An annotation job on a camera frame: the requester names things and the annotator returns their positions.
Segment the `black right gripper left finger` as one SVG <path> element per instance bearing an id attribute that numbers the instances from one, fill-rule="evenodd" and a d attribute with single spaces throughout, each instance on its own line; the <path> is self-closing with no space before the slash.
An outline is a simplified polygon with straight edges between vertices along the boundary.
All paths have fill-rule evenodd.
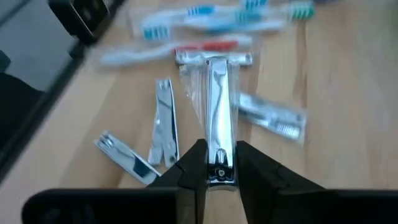
<path id="1" fill-rule="evenodd" d="M 207 187 L 207 143 L 197 142 L 171 168 L 147 187 L 157 193 L 149 201 L 147 224 L 203 224 Z"/>

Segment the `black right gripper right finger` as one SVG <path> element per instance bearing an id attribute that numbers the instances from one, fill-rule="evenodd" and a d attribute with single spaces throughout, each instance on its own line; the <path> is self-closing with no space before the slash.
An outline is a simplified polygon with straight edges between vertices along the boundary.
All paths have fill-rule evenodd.
<path id="1" fill-rule="evenodd" d="M 311 192 L 323 187 L 245 141 L 237 142 L 238 182 L 248 224 L 321 224 Z"/>

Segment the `silver nail clipper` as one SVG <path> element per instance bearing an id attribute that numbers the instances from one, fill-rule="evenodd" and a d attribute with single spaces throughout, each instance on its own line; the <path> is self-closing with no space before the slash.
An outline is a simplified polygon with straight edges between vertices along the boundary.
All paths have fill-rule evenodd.
<path id="1" fill-rule="evenodd" d="M 233 115 L 226 58 L 207 60 L 208 72 L 205 137 L 208 145 L 207 173 L 210 190 L 236 188 Z"/>
<path id="2" fill-rule="evenodd" d="M 200 50 L 180 50 L 175 53 L 177 64 L 201 65 L 210 58 L 223 58 L 229 63 L 238 65 L 252 65 L 254 57 L 252 53 L 245 52 L 213 52 Z"/>
<path id="3" fill-rule="evenodd" d="M 175 100 L 170 78 L 156 79 L 155 102 L 152 144 L 148 162 L 153 166 L 158 166 L 164 161 L 165 166 L 170 168 L 180 159 Z"/>
<path id="4" fill-rule="evenodd" d="M 98 139 L 94 140 L 94 144 L 113 162 L 145 185 L 150 185 L 162 175 L 136 151 L 109 131 L 104 131 Z"/>

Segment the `packaged white toothbrush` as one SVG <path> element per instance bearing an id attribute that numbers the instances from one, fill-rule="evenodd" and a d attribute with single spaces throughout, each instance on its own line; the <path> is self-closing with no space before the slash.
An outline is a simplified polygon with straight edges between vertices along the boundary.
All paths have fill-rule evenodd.
<path id="1" fill-rule="evenodd" d="M 252 124 L 263 127 L 291 141 L 304 143 L 307 112 L 291 108 L 257 95 L 237 92 L 236 107 L 239 114 Z"/>

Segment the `green-bristled toothbrush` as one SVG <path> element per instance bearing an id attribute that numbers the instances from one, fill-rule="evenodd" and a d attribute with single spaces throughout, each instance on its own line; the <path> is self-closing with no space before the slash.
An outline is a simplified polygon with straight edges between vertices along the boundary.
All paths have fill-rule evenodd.
<path id="1" fill-rule="evenodd" d="M 312 0 L 291 1 L 268 6 L 266 13 L 268 15 L 284 16 L 288 21 L 308 20 L 315 14 L 315 3 Z"/>

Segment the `red toothbrush in bag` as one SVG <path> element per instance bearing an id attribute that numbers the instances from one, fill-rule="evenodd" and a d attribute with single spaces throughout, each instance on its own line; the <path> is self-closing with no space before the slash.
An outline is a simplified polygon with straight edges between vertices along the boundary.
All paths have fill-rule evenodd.
<path id="1" fill-rule="evenodd" d="M 250 35 L 230 34 L 196 42 L 168 42 L 142 50 L 133 46 L 124 46 L 100 53 L 98 62 L 107 67 L 135 65 L 174 56 L 177 50 L 230 51 L 238 47 L 250 47 L 253 42 L 254 39 Z"/>

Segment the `black metal table frame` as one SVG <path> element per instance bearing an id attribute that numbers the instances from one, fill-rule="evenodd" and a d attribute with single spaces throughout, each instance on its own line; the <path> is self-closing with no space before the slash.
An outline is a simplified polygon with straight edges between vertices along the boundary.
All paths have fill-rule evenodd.
<path id="1" fill-rule="evenodd" d="M 104 0 L 110 27 L 126 0 Z M 0 0 L 0 185 L 84 60 L 48 0 Z"/>

